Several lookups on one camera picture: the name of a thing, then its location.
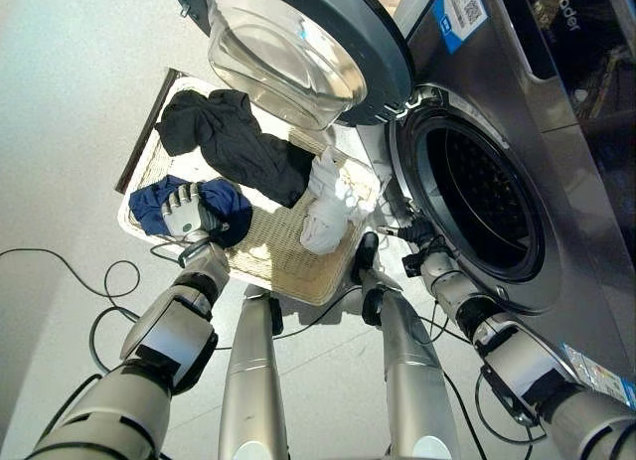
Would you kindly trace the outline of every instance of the washing machine door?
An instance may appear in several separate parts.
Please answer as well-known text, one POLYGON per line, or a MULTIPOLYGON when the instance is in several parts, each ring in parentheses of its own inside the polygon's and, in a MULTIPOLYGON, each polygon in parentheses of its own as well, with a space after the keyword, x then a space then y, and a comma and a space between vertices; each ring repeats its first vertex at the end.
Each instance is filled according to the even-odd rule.
POLYGON ((378 0, 179 1, 215 73, 292 125, 384 123, 410 96, 410 52, 378 0))

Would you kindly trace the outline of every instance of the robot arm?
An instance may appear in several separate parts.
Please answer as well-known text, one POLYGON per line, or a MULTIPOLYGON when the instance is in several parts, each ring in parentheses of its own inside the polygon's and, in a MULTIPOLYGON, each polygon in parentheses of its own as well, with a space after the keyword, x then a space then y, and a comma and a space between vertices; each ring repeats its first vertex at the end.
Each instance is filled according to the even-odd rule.
POLYGON ((122 364, 94 385, 28 458, 158 458, 172 395, 192 387, 218 336, 211 312, 229 279, 211 238, 222 224, 200 203, 196 184, 162 207, 170 233, 191 244, 184 270, 139 318, 121 349, 122 364))
POLYGON ((484 361, 484 379, 513 418, 524 426, 541 424, 563 458, 634 458, 634 412, 581 385, 548 345, 462 272, 444 243, 432 242, 432 235, 430 227, 427 242, 418 240, 420 252, 407 256, 404 268, 422 276, 471 341, 484 361))

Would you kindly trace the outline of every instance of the white cloth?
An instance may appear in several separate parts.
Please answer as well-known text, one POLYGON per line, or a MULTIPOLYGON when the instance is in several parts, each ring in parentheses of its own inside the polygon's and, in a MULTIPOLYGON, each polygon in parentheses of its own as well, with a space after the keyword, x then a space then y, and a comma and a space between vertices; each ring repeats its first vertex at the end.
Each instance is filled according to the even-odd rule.
POLYGON ((332 253, 347 231, 348 221, 361 222, 373 207, 367 207, 333 161, 327 147, 314 157, 307 190, 314 200, 307 209, 300 244, 315 254, 332 253))

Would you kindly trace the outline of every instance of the blue label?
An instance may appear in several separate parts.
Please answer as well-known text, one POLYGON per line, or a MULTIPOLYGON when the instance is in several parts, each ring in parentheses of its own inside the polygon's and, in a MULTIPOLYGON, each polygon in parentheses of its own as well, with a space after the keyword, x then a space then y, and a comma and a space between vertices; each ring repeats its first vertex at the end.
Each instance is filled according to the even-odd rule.
POLYGON ((432 12, 451 55, 488 18, 481 0, 435 0, 432 12))

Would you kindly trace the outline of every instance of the sticker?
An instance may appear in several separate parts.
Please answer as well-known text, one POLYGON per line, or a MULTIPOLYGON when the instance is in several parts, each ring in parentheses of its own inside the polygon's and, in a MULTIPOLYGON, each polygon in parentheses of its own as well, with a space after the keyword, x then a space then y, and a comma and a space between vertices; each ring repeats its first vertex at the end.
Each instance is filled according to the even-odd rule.
POLYGON ((451 55, 488 18, 481 0, 435 0, 433 15, 451 55))
POLYGON ((622 379, 612 371, 587 357, 585 354, 563 343, 563 350, 572 363, 579 380, 599 392, 607 393, 633 409, 636 409, 636 388, 627 379, 622 379))

